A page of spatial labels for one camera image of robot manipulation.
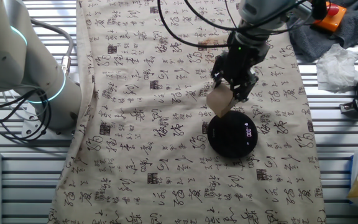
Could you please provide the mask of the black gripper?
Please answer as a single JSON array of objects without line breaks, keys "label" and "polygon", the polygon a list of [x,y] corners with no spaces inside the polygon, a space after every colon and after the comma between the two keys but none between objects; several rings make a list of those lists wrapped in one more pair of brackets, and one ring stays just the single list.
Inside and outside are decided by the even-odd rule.
[{"label": "black gripper", "polygon": [[247,101],[248,96],[259,80],[250,69],[262,62],[269,51],[266,40],[257,43],[241,43],[237,38],[237,32],[231,32],[228,39],[227,52],[223,52],[215,60],[211,71],[213,88],[217,88],[224,78],[230,82],[230,90],[237,101]]}]

